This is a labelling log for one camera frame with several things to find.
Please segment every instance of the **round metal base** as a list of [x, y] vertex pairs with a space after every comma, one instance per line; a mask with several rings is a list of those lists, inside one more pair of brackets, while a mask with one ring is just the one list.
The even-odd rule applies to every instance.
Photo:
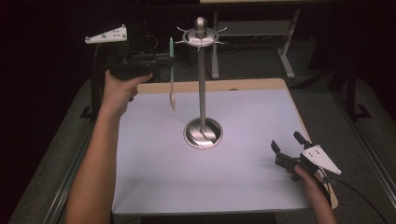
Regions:
[[198, 149], [210, 149], [217, 145], [222, 138], [223, 131], [217, 121], [206, 118], [205, 131], [201, 132], [200, 119], [190, 121], [184, 129], [186, 142]]

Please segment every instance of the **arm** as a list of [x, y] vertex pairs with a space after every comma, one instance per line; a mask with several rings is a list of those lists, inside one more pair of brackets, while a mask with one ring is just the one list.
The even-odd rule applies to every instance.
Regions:
[[66, 223], [108, 223], [116, 182], [120, 117], [137, 85], [151, 75], [121, 81], [106, 71], [102, 106], [66, 206]]
[[303, 179], [305, 186], [306, 198], [314, 211], [318, 224], [336, 224], [332, 209], [330, 208], [326, 198], [317, 186], [317, 183], [312, 179], [308, 172], [299, 165], [295, 166], [294, 170]]

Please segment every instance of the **black cable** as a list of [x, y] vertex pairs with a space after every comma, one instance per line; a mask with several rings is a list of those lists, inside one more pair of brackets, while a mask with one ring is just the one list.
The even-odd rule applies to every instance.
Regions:
[[388, 224], [387, 220], [384, 218], [384, 216], [382, 216], [382, 214], [379, 212], [379, 210], [362, 193], [360, 193], [358, 190], [356, 190], [352, 186], [348, 185], [344, 181], [341, 181], [341, 180], [338, 180], [338, 179], [335, 179], [335, 178], [332, 178], [332, 179], [335, 180], [337, 183], [339, 183], [339, 184], [351, 189], [352, 191], [357, 193], [359, 196], [361, 196], [363, 198], [363, 200], [366, 201], [376, 211], [376, 213], [381, 217], [382, 221], [384, 223]]
[[330, 185], [329, 185], [329, 178], [327, 177], [327, 175], [324, 173], [322, 168], [319, 168], [320, 172], [323, 174], [324, 178], [326, 179], [326, 185], [327, 185], [327, 191], [329, 191], [330, 193]]

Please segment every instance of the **white board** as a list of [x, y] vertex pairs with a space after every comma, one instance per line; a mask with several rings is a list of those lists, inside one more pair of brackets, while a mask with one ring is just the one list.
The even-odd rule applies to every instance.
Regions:
[[306, 208], [303, 189], [275, 165], [271, 141], [298, 157], [305, 138], [287, 90], [212, 91], [206, 116], [223, 129], [215, 147], [184, 139], [199, 117], [197, 92], [139, 94], [120, 122], [113, 212], [119, 215], [216, 214]]

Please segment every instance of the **metal pole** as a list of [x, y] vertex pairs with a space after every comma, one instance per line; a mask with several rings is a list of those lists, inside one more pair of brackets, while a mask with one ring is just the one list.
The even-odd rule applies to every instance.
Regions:
[[291, 18], [290, 26], [288, 28], [288, 33], [286, 34], [286, 43], [283, 46], [282, 51], [280, 53], [282, 56], [286, 56], [286, 54], [288, 53], [290, 41], [291, 38], [293, 37], [294, 29], [296, 27], [297, 19], [299, 15], [300, 15], [300, 9], [299, 8], [294, 9], [293, 18]]
[[205, 49], [199, 48], [198, 51], [198, 82], [199, 82], [199, 111], [201, 120], [201, 133], [205, 133], [206, 114], [205, 114]]

